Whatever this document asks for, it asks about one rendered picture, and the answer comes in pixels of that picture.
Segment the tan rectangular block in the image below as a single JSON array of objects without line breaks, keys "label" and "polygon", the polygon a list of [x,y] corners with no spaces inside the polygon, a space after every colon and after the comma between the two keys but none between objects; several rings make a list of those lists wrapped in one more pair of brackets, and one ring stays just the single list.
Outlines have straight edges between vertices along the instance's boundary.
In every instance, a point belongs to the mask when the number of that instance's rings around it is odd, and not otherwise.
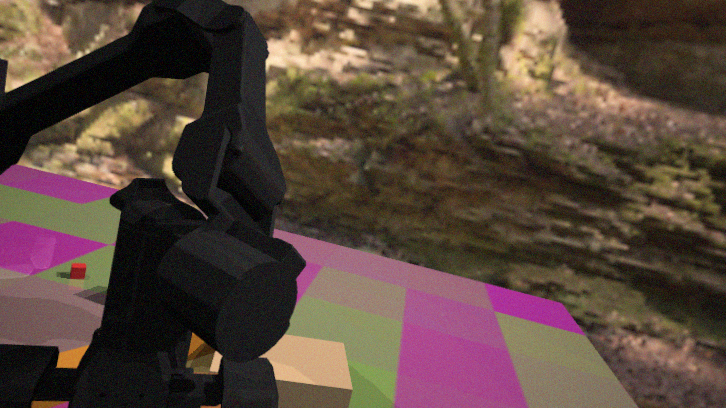
[{"label": "tan rectangular block", "polygon": [[266,353],[278,408],[348,408],[352,383],[344,343],[284,335]]}]

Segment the small red block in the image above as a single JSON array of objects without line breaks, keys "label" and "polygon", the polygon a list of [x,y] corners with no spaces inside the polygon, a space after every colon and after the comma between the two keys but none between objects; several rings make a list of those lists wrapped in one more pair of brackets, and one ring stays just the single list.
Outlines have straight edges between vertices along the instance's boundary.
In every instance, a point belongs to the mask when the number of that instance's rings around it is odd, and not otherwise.
[{"label": "small red block", "polygon": [[85,279],[86,263],[71,264],[70,279]]}]

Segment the orange rectangular bar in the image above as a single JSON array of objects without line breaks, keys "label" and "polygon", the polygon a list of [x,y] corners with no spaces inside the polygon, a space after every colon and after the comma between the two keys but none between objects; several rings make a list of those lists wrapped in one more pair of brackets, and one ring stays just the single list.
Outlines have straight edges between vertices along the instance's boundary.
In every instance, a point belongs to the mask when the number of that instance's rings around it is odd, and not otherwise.
[{"label": "orange rectangular bar", "polygon": [[[80,359],[82,359],[83,355],[85,354],[86,350],[88,349],[89,345],[82,348],[76,348],[64,352],[59,352],[58,355],[58,363],[56,368],[74,368],[77,369],[77,366],[79,364]],[[189,354],[187,361],[215,353],[215,350],[213,350],[210,346],[208,346],[205,342],[203,342],[200,338],[198,338],[195,334],[192,333],[190,348],[189,348]],[[55,407],[58,405],[61,405],[61,403],[68,402],[68,401],[32,401],[31,402],[31,408],[50,408]]]}]

